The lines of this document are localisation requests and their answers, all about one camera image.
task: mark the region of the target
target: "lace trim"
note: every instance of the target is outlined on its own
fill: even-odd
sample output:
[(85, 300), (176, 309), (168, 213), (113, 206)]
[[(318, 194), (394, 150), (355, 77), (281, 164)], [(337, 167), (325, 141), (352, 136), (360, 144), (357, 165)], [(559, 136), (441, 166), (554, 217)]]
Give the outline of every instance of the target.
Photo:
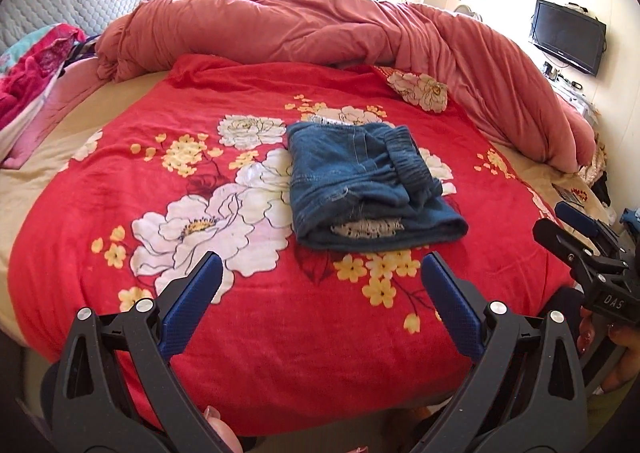
[(373, 240), (383, 237), (393, 237), (396, 231), (403, 231), (404, 226), (400, 218), (379, 218), (377, 220), (358, 220), (341, 226), (331, 226), (334, 235), (351, 239)]

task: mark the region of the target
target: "television screen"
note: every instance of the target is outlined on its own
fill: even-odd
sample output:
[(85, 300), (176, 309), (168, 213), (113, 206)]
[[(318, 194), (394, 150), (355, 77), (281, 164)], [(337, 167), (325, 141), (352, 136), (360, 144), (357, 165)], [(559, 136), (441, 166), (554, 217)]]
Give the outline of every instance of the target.
[(538, 0), (530, 40), (581, 72), (595, 76), (605, 47), (604, 23), (576, 10)]

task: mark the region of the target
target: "clothing pile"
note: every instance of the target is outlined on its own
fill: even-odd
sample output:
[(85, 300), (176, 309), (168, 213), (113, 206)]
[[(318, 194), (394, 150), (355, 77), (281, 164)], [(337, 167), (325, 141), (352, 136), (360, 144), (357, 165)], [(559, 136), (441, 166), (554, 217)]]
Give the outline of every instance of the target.
[(442, 198), (406, 126), (324, 118), (287, 128), (290, 205), (300, 243), (377, 253), (452, 242), (468, 225)]

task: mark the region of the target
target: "floor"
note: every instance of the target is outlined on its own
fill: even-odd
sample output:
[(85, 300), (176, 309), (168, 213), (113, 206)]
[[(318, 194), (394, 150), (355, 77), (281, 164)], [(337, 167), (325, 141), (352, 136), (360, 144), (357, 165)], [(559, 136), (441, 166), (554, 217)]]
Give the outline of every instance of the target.
[[(49, 363), (29, 350), (24, 366), (24, 393), (27, 407), (36, 415), (40, 409), (40, 382)], [(340, 421), (296, 433), (269, 437), (255, 453), (347, 453), (360, 446), (368, 446), (369, 453), (384, 453), (380, 429), (384, 413), (359, 419)]]

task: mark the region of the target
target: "floral blanket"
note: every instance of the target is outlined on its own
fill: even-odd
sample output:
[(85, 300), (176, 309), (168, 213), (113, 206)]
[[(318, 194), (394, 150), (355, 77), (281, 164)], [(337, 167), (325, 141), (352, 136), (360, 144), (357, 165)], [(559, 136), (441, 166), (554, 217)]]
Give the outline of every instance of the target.
[[(367, 255), (297, 244), (284, 136), (310, 116), (408, 125), (468, 235)], [(488, 299), (535, 314), (572, 285), (534, 243), (542, 216), (544, 202), (428, 76), (188, 55), (45, 189), (9, 289), (26, 339), (53, 361), (79, 308), (127, 310), (214, 250), (223, 286), (172, 367), (198, 406), (215, 405), (241, 435), (270, 435), (455, 389), (468, 362), (421, 287), (422, 257), (438, 250)]]

